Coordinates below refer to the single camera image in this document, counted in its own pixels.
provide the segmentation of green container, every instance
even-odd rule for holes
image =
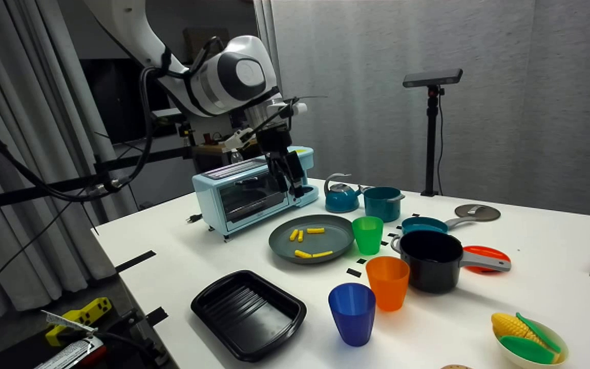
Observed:
[[[383,222],[378,217],[356,217],[351,222],[355,242],[360,254],[378,254]]]

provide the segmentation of green plate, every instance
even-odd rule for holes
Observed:
[[[307,234],[307,227],[324,227],[324,234]],[[292,230],[303,230],[303,242],[291,239]],[[344,217],[307,216],[278,226],[271,234],[269,242],[273,253],[288,263],[321,265],[344,257],[351,247],[355,235],[351,235],[351,224]],[[294,257],[294,250],[303,250],[307,254],[332,250],[332,254],[319,259],[299,259]]]

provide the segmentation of bowl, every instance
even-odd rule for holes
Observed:
[[[496,339],[496,342],[498,342],[500,352],[502,352],[511,365],[516,365],[516,367],[519,367],[519,369],[559,369],[559,367],[564,367],[564,363],[565,363],[568,357],[569,357],[569,350],[568,350],[565,340],[564,340],[556,332],[552,332],[550,327],[547,327],[547,326],[543,326],[543,324],[538,324],[538,321],[537,321],[537,326],[538,326],[552,342],[556,342],[556,345],[561,346],[559,361],[554,361],[554,363],[535,363],[535,361],[528,361],[528,359],[525,359],[525,357],[511,352],[510,348],[506,348],[506,346],[500,342],[500,339],[496,336],[496,332],[493,332],[493,339]]]

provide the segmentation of plate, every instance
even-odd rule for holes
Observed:
[[[324,234],[307,234],[307,227],[324,227]],[[303,230],[303,239],[291,239],[292,230]],[[296,263],[296,265],[321,265],[340,259],[346,254],[351,243],[351,224],[344,217],[333,216],[305,216],[291,219],[287,224],[280,224],[271,234],[271,247],[277,257]],[[294,250],[307,253],[307,254],[321,254],[332,253],[327,257],[316,257],[316,259],[299,259],[294,257]]]
[[[500,211],[482,203],[467,203],[455,209],[456,217],[473,217],[474,222],[500,219]]]
[[[190,309],[240,361],[260,361],[292,339],[307,307],[252,270],[204,287]]]
[[[489,259],[510,263],[507,254],[503,254],[502,250],[489,247],[489,245],[465,245],[462,250],[471,253],[471,254],[489,257]],[[498,273],[498,270],[482,268],[482,266],[465,266],[465,268],[471,273],[478,273],[478,275],[496,275]]]

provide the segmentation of black pot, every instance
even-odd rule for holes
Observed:
[[[412,231],[399,238],[399,257],[412,268],[410,285],[428,294],[452,292],[461,266],[510,270],[510,263],[462,253],[456,238],[441,231]]]

